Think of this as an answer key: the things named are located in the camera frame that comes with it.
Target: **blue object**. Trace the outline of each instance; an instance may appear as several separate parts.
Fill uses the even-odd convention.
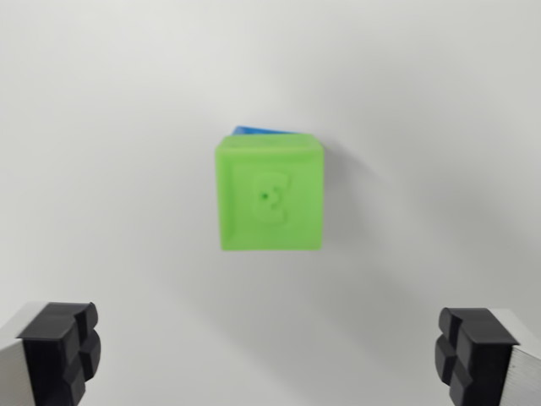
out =
[[[274,129],[256,129],[254,127],[238,126],[232,135],[250,135],[250,134],[296,134],[289,131],[276,131]]]

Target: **green toy block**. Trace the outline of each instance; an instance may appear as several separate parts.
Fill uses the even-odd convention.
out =
[[[224,250],[318,250],[323,146],[310,134],[226,137],[216,148]]]

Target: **white wall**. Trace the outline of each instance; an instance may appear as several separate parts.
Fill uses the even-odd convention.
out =
[[[451,405],[440,308],[541,334],[540,13],[0,0],[0,320],[97,303],[85,406]],[[219,250],[236,124],[325,144],[321,252]]]

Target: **black gripper pad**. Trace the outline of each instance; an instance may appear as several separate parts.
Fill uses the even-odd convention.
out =
[[[456,406],[498,406],[518,342],[488,309],[443,309],[436,370]]]
[[[36,406],[77,406],[96,373],[96,306],[50,303],[20,333]]]

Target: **cube face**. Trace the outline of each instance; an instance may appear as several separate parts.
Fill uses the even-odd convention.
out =
[[[308,134],[229,136],[216,149],[224,250],[318,250],[324,151]]]

